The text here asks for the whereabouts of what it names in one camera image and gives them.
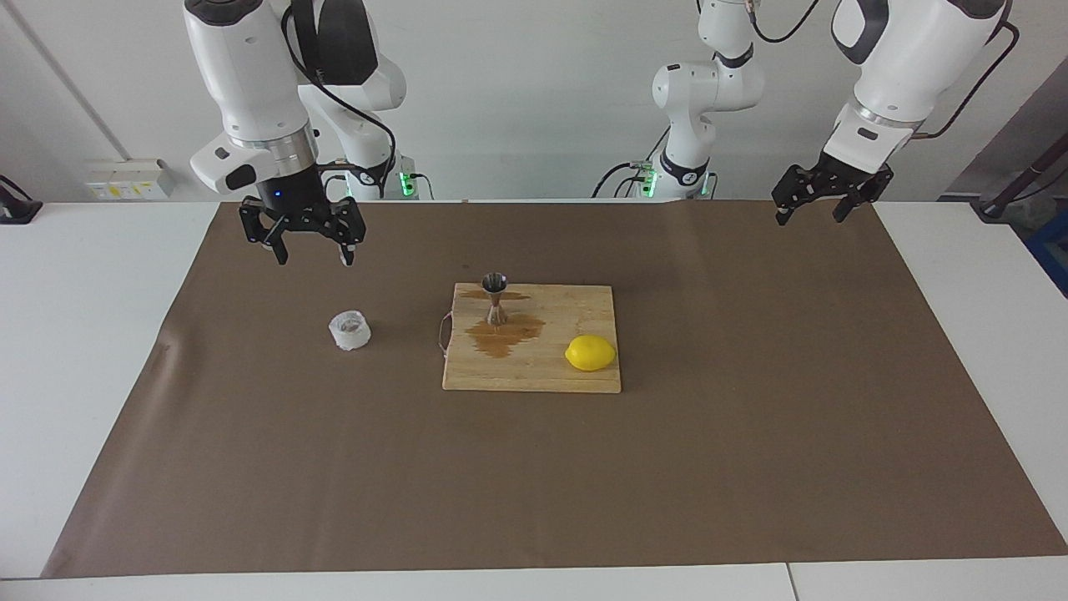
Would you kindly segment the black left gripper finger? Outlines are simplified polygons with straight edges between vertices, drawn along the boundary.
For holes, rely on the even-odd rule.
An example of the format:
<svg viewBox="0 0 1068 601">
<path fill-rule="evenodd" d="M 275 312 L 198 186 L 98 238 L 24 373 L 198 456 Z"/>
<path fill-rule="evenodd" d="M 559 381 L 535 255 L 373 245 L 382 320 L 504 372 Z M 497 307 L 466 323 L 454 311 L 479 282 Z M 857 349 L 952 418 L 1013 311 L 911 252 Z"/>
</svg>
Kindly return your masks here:
<svg viewBox="0 0 1068 601">
<path fill-rule="evenodd" d="M 848 184 L 846 186 L 846 194 L 843 195 L 839 204 L 833 210 L 832 216 L 834 220 L 836 222 L 844 222 L 852 210 L 858 209 L 859 206 L 879 200 L 893 177 L 893 169 L 891 167 L 883 167 L 867 181 L 858 185 Z"/>
<path fill-rule="evenodd" d="M 823 168 L 789 167 L 772 189 L 778 225 L 784 227 L 798 208 L 824 197 L 824 187 L 827 171 Z"/>
</svg>

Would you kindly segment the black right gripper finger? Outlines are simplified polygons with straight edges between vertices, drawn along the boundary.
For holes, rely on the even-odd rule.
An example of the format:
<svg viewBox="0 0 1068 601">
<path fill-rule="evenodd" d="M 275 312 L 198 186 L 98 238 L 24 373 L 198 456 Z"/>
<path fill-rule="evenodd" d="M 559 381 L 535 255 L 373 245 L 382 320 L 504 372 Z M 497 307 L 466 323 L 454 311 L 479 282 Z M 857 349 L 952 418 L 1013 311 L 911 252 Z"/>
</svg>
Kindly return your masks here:
<svg viewBox="0 0 1068 601">
<path fill-rule="evenodd" d="M 239 217 L 249 243 L 272 250 L 279 265 L 289 262 L 289 251 L 283 240 L 284 233 L 289 230 L 289 216 L 268 209 L 260 199 L 244 199 Z"/>
<path fill-rule="evenodd" d="M 355 200 L 330 203 L 329 215 L 321 225 L 321 235 L 339 247 L 344 266 L 354 266 L 357 247 L 366 236 L 366 223 Z"/>
</svg>

